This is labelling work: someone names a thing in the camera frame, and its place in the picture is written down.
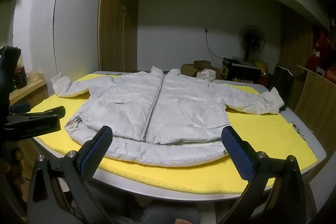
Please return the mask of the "white puffer jacket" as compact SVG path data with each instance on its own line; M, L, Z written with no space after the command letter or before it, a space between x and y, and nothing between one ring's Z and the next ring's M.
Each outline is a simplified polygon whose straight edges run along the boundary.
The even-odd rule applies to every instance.
M277 114L284 104L276 89L253 94L185 76L179 69L164 73L152 67L83 81L58 74L51 82L62 98L89 94L64 127L74 141L84 144L108 126L113 140L107 157L153 166L196 166L221 159L227 154L222 130L230 125L226 108Z

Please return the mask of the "wooden side shelf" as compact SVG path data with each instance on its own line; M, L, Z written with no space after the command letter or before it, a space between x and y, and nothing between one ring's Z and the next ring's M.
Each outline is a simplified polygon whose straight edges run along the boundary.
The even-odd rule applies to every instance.
M39 73L40 79L30 83L24 88L14 90L10 93L10 106L29 103L33 108L49 97L47 91L47 81L43 73Z

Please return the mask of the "yellow table mat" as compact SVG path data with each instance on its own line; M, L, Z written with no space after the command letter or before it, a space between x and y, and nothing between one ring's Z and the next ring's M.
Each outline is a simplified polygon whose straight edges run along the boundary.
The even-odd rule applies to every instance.
M255 150L280 159L296 156L305 172L317 164L317 151L307 137L301 137L292 124L278 115L228 114L234 129ZM153 186L192 194L236 194L246 186L229 156L203 165L164 168L104 158L94 178L124 187L127 180L141 186Z

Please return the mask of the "wooden board right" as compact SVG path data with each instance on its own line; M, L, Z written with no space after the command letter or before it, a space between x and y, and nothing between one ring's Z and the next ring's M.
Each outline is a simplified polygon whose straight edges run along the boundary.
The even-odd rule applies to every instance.
M295 114L316 136L335 138L335 84L302 66L305 82Z

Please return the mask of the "wooden door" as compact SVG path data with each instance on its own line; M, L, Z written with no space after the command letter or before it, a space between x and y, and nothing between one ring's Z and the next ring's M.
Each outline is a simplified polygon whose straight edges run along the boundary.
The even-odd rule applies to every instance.
M99 69L137 71L139 0L99 0L97 44Z

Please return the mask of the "black yellow printed box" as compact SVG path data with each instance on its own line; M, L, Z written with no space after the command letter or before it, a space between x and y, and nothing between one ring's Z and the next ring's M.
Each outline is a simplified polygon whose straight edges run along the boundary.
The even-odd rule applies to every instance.
M222 61L222 80L257 84L261 75L258 67L240 64L234 59L224 58Z

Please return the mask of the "brown cardboard box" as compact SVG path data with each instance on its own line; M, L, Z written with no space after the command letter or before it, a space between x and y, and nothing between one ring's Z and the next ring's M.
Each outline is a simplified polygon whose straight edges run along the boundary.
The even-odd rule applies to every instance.
M197 73L201 73L205 69L214 71L216 80L221 79L221 70L213 67L211 62L207 60L195 60L192 64L183 64L180 68L183 75L190 77L196 77Z

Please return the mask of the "black standing fan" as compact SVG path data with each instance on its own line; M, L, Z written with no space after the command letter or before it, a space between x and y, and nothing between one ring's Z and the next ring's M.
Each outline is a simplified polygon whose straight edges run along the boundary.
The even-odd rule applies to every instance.
M244 52L244 61L251 61L265 47L265 36L256 25L246 25L239 33L240 47Z

